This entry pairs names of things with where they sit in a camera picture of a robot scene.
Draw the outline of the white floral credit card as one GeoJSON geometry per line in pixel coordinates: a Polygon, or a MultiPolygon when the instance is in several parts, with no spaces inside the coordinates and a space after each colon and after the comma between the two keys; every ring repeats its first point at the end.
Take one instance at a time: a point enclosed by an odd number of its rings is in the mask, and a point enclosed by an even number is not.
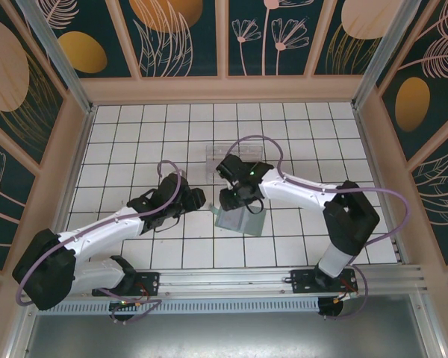
{"type": "Polygon", "coordinates": [[[229,211],[219,209],[217,211],[215,226],[226,230],[241,232],[242,221],[243,221],[242,209],[229,210],[229,211]]]}

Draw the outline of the clear acrylic card stand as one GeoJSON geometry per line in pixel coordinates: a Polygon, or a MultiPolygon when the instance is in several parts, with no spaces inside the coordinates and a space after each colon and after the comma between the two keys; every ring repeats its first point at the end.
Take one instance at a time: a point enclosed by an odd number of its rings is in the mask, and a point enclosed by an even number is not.
{"type": "MultiPolygon", "coordinates": [[[[207,184],[225,184],[225,180],[217,173],[217,166],[227,155],[229,147],[230,145],[206,146],[205,173],[207,184]]],[[[263,145],[238,144],[233,147],[231,153],[238,156],[244,162],[258,162],[264,160],[263,145]]]]}

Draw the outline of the grey metal sheet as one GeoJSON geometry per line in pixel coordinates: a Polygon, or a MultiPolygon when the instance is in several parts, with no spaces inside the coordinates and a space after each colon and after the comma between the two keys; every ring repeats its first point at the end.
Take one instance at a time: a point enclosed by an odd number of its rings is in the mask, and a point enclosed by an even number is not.
{"type": "Polygon", "coordinates": [[[414,323],[382,311],[347,321],[314,313],[41,316],[25,358],[427,358],[414,323]]]}

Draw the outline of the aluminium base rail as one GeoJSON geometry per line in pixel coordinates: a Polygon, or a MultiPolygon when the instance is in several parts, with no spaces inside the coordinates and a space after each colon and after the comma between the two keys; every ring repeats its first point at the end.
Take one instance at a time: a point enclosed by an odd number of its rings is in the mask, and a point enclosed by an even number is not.
{"type": "MultiPolygon", "coordinates": [[[[311,267],[142,270],[138,272],[157,272],[160,275],[158,294],[155,297],[168,295],[173,298],[236,298],[280,294],[332,297],[348,293],[355,298],[365,293],[370,295],[407,294],[423,292],[427,289],[422,271],[419,267],[412,265],[347,268],[339,277],[330,280],[326,288],[315,280],[315,272],[311,267]]],[[[93,290],[68,297],[78,295],[91,296],[93,290]]]]}

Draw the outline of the aluminium corner post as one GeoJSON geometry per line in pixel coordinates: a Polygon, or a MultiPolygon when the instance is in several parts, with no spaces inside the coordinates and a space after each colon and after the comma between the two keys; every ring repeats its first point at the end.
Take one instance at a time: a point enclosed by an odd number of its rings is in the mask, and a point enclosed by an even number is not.
{"type": "Polygon", "coordinates": [[[385,66],[402,42],[408,26],[417,15],[421,3],[422,0],[402,0],[401,5],[397,8],[396,14],[372,56],[361,83],[352,98],[352,109],[355,112],[359,111],[372,92],[385,66]]]}
{"type": "Polygon", "coordinates": [[[16,0],[20,10],[28,19],[31,28],[37,35],[40,43],[48,52],[53,64],[56,66],[62,79],[69,88],[79,107],[86,113],[90,114],[92,105],[81,85],[81,82],[66,58],[57,37],[53,30],[49,27],[45,17],[42,15],[38,4],[35,0],[16,0]]]}

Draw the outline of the aluminium frame rail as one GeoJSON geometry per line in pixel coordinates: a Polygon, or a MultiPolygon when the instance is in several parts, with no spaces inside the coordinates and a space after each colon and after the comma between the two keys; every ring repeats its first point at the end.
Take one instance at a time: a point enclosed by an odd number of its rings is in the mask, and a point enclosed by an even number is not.
{"type": "Polygon", "coordinates": [[[414,293],[410,295],[410,300],[427,358],[446,358],[438,322],[428,299],[425,295],[414,293]]]}
{"type": "Polygon", "coordinates": [[[33,305],[19,308],[12,323],[3,358],[25,358],[27,356],[37,312],[37,308],[33,305]]]}

